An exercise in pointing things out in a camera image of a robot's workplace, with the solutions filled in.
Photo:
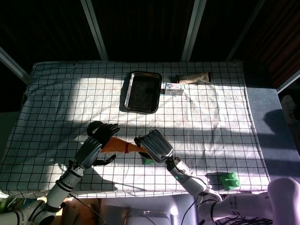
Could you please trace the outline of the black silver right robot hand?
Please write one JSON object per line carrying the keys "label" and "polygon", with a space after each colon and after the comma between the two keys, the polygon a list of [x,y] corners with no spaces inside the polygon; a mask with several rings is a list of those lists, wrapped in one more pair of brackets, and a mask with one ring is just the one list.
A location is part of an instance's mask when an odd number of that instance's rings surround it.
{"label": "black silver right robot hand", "polygon": [[134,142],[140,148],[138,153],[145,160],[161,164],[173,154],[173,146],[157,129],[149,131],[144,136],[136,137]]}

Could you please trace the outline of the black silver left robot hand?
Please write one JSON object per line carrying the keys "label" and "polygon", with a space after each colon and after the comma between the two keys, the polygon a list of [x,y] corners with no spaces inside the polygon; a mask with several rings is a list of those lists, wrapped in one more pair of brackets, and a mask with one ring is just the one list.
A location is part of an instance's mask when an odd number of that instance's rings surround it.
{"label": "black silver left robot hand", "polygon": [[76,153],[75,162],[84,169],[91,168],[92,165],[110,164],[116,158],[115,154],[107,160],[98,159],[98,154],[119,130],[118,124],[107,124],[100,121],[91,122],[87,126],[89,137]]}

